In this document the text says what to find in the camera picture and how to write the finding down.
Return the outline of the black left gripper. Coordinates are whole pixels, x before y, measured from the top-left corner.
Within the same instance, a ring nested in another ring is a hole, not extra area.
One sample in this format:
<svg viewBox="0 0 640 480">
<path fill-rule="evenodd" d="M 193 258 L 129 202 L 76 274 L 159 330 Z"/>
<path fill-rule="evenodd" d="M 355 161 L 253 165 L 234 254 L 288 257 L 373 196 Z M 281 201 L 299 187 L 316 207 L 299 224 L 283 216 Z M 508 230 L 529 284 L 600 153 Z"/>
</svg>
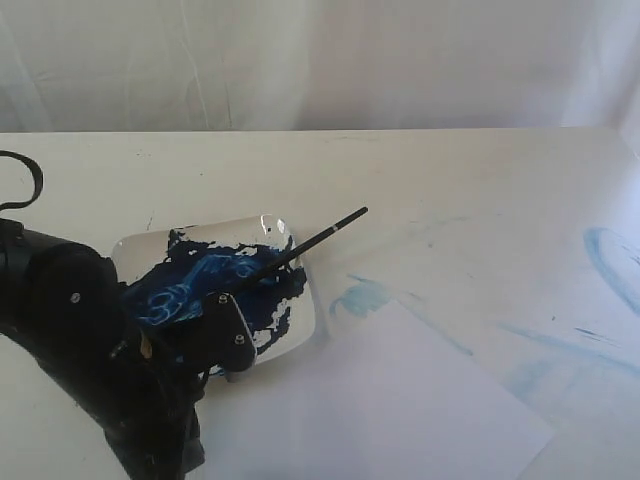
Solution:
<svg viewBox="0 0 640 480">
<path fill-rule="evenodd" d="M 131 479 L 184 479 L 204 462 L 194 407 L 194 377 L 149 342 L 99 343 L 115 401 L 107 444 Z"/>
</svg>

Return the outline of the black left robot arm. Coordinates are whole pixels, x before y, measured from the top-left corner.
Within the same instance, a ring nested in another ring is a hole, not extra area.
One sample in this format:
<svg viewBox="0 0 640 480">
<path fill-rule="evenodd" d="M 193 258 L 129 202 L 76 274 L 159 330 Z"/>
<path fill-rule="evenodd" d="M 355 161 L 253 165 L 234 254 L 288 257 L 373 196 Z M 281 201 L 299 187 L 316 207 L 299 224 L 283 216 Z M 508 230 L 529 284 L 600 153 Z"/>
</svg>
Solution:
<svg viewBox="0 0 640 480">
<path fill-rule="evenodd" d="M 1 333 L 102 430 L 132 479 L 183 479 L 205 460 L 190 392 L 124 311 L 111 259 L 1 222 Z"/>
</svg>

